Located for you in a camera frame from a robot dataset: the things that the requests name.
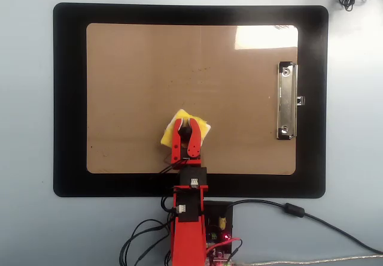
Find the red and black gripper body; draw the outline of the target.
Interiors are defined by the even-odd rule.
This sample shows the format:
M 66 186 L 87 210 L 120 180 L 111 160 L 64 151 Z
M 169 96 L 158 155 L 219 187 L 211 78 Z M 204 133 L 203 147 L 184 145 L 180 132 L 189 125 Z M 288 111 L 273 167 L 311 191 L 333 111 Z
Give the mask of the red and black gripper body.
M 200 155 L 197 158 L 190 158 L 187 154 L 187 148 L 181 145 L 181 158 L 179 161 L 171 161 L 174 167 L 181 167 L 183 165 L 200 166 Z

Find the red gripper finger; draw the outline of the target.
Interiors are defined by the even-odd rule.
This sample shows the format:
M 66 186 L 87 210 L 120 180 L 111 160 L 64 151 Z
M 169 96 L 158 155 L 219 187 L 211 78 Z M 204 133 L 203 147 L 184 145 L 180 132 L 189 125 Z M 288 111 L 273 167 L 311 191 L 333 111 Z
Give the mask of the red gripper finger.
M 187 148 L 187 154 L 190 158 L 197 158 L 200 155 L 201 147 L 201 131 L 196 119 L 189 119 L 189 127 L 191 129 L 190 139 Z
M 172 134 L 172 159 L 171 161 L 179 161 L 181 158 L 181 137 L 179 130 L 182 127 L 182 118 L 176 119 Z

